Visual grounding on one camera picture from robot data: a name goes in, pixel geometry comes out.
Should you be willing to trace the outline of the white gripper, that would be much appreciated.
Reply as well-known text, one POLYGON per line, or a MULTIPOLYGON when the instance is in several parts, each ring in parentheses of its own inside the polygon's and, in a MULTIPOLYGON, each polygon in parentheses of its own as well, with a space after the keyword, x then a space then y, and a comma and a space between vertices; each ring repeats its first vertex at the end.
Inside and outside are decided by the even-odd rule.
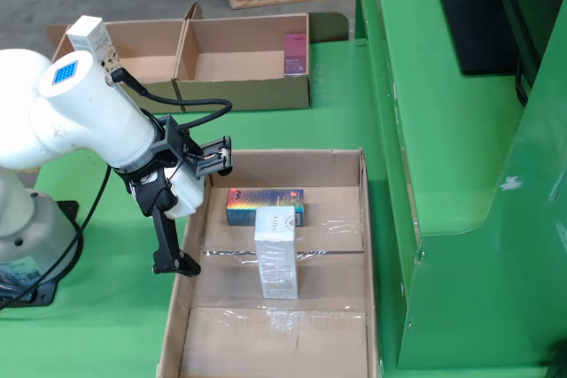
POLYGON ((152 271, 199 275, 200 265, 179 246, 174 220, 194 214, 202 205, 205 180, 197 179, 188 166, 169 167, 158 170, 154 181, 132 183, 131 191, 143 215, 152 218, 158 239, 152 271))

